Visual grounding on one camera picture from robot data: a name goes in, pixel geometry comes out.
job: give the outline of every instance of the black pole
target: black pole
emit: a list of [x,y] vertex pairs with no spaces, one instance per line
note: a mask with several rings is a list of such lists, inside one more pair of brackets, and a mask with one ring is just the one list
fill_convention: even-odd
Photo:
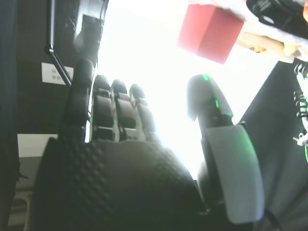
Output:
[[72,85],[72,79],[69,76],[68,72],[62,65],[59,57],[54,51],[54,20],[55,20],[55,0],[47,0],[47,7],[46,7],[46,47],[45,53],[48,54],[52,63],[57,68],[60,76],[62,77],[64,83],[66,85]]

